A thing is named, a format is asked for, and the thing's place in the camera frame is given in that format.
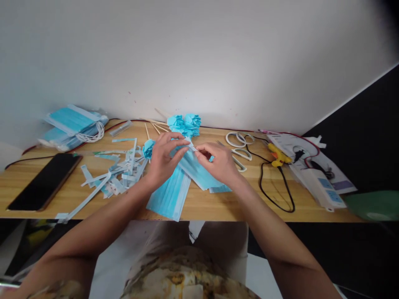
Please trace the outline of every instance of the wooden skewer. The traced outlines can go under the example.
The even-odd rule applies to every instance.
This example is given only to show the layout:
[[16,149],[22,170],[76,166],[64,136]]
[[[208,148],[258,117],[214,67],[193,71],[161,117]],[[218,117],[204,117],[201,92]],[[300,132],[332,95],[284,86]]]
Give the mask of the wooden skewer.
[[147,124],[144,123],[144,126],[145,126],[145,131],[147,132],[148,140],[150,140],[150,134],[148,134]]
[[151,123],[151,124],[153,125],[154,129],[156,129],[156,130],[157,130],[158,134],[161,134],[161,133],[159,133],[159,131],[158,131],[157,127],[156,127],[156,126],[155,126],[153,123]]
[[151,123],[158,123],[158,124],[162,124],[162,125],[165,125],[165,124],[166,124],[166,123],[162,123],[162,122],[159,122],[159,121],[157,121],[157,120],[151,120],[151,119],[148,119],[148,118],[140,118],[140,119],[149,121],[149,122],[151,122]]
[[165,126],[167,129],[169,129],[169,126],[167,124],[157,124],[157,127]]
[[156,125],[159,129],[162,129],[162,130],[164,130],[164,131],[166,131],[166,132],[170,132],[170,131],[168,131],[167,129],[165,129],[164,127],[161,127],[161,126],[158,126],[158,125]]
[[148,137],[148,140],[150,140],[150,134],[148,134],[147,124],[146,124],[146,123],[144,123],[144,125],[145,125],[145,131],[147,132],[147,137]]

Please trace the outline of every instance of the green object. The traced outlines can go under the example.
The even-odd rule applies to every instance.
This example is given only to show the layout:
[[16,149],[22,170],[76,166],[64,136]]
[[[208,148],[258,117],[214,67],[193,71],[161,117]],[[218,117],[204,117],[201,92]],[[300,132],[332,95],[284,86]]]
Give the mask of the green object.
[[399,220],[399,191],[376,191],[345,196],[349,210],[370,221]]

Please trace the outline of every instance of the white power strip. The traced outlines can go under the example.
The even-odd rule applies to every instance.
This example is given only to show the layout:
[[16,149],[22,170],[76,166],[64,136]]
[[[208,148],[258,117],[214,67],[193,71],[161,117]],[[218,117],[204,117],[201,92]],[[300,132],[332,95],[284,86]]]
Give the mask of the white power strip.
[[302,169],[300,174],[305,180],[305,187],[320,206],[329,212],[334,212],[336,208],[346,208],[346,204],[338,193],[335,192],[333,186],[321,170],[314,168]]

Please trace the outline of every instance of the smartphone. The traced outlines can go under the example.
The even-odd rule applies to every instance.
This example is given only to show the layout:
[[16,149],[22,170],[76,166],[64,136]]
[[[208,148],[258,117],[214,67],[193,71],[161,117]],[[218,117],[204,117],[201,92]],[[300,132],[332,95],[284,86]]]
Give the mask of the smartphone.
[[10,211],[42,211],[67,180],[82,156],[56,154],[7,207]]

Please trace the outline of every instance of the white paper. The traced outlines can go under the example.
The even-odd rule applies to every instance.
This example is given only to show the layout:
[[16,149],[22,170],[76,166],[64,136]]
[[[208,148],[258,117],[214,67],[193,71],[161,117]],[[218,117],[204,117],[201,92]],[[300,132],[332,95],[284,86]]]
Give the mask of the white paper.
[[[308,141],[296,137],[290,134],[277,134],[277,135],[267,135],[271,142],[278,147],[281,151],[284,152],[287,156],[289,156],[292,161],[295,160],[295,152],[300,149],[305,150],[307,153],[306,156],[313,156],[317,154],[317,149]],[[331,169],[331,172],[334,173],[335,177],[330,181],[335,191],[338,194],[344,194],[348,192],[356,191],[356,187],[353,183],[344,175],[344,173],[338,168],[338,166],[331,161],[325,154],[320,152],[320,154],[316,157],[311,158],[312,161],[319,164],[324,170]],[[301,183],[306,186],[305,180],[302,178],[300,174],[301,169],[306,169],[307,166],[304,163],[303,159],[299,159],[295,164],[291,164],[290,168],[292,172],[297,176],[297,178],[301,181]]]

